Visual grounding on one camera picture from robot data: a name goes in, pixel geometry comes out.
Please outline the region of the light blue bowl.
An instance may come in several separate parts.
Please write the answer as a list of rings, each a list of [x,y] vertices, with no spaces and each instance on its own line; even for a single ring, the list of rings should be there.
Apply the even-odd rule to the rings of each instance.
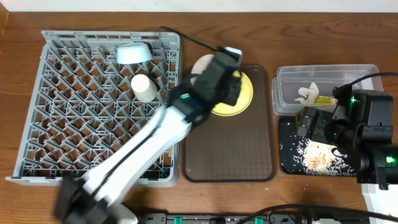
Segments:
[[[119,64],[134,64],[152,60],[152,53],[145,43],[123,44],[117,48],[116,61]]]

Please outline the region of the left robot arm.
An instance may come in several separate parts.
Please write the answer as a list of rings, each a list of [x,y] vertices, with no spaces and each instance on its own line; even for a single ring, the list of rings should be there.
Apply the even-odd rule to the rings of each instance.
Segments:
[[[64,177],[53,214],[62,223],[138,223],[124,198],[143,173],[204,122],[218,103],[237,98],[242,76],[233,76],[209,104],[186,80],[169,91],[167,104],[114,155],[79,179]]]

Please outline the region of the pink small plate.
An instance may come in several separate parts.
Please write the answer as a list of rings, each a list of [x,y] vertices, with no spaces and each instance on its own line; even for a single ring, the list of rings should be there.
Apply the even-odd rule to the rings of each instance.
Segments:
[[[191,74],[193,77],[190,79],[191,84],[193,85],[198,76],[202,75],[203,72],[206,70],[207,66],[210,64],[211,60],[213,59],[213,54],[207,54],[200,57],[192,67]]]

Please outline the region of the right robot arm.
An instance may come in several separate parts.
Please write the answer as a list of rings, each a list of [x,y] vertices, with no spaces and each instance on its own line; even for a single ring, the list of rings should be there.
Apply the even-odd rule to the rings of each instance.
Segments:
[[[297,134],[332,145],[361,184],[388,190],[397,184],[397,145],[392,142],[393,99],[376,90],[334,89],[334,111],[306,106],[296,115]]]

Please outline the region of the cream cup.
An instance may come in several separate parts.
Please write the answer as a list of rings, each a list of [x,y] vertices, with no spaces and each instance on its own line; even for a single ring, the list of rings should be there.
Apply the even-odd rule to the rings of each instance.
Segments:
[[[132,78],[131,88],[137,100],[144,103],[152,101],[157,94],[155,83],[143,74],[137,74]]]

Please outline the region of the yellow plate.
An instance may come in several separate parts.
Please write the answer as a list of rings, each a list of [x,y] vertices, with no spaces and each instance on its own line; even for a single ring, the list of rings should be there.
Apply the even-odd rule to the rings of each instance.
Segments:
[[[243,112],[251,103],[254,90],[249,77],[244,72],[234,71],[235,77],[242,77],[241,91],[237,102],[234,106],[225,103],[218,103],[213,109],[212,113],[218,116],[234,116]]]

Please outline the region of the yellow green snack wrapper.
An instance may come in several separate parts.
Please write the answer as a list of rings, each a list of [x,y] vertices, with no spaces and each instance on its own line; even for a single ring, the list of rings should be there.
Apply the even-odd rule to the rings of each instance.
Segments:
[[[337,99],[330,96],[318,96],[315,100],[315,104],[336,104]]]

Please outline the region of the white tissue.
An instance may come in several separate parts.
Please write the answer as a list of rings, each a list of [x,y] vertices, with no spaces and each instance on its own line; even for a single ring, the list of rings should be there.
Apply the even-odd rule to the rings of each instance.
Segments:
[[[319,89],[315,82],[311,82],[309,88],[300,87],[298,90],[300,97],[296,98],[295,101],[298,101],[303,105],[314,104],[316,99],[319,96]]]

